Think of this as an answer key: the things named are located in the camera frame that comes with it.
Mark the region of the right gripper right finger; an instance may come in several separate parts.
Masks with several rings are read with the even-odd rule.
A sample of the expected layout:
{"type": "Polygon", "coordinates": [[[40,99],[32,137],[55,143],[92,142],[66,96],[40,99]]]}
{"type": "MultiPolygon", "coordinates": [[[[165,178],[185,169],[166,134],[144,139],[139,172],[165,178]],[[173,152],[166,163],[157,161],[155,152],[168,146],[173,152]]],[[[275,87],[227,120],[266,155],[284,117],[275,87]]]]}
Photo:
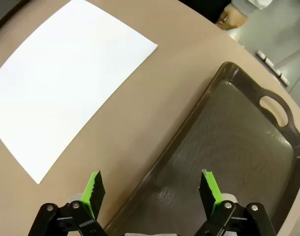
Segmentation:
{"type": "Polygon", "coordinates": [[[200,197],[207,220],[197,236],[274,236],[275,229],[261,203],[246,207],[223,198],[211,171],[202,170],[200,197]]]}

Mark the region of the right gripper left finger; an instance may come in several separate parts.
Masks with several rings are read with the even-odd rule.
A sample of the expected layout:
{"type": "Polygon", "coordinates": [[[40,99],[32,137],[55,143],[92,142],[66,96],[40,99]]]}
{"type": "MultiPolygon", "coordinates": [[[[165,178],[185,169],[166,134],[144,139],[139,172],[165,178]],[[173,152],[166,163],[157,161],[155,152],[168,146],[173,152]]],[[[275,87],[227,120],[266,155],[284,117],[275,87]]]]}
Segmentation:
{"type": "Polygon", "coordinates": [[[78,231],[82,236],[105,236],[97,221],[105,195],[101,172],[93,172],[79,200],[59,207],[43,204],[29,231],[30,236],[66,236],[78,231]]]}

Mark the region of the person's left hand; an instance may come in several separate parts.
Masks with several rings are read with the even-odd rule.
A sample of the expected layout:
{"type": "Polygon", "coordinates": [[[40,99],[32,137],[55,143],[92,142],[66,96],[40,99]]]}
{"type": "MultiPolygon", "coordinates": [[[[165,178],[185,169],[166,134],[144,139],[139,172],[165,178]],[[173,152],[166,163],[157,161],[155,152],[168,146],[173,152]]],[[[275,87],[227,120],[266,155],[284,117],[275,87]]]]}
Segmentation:
{"type": "Polygon", "coordinates": [[[247,19],[246,15],[230,3],[224,8],[215,25],[222,30],[232,30],[244,25],[247,19]]]}

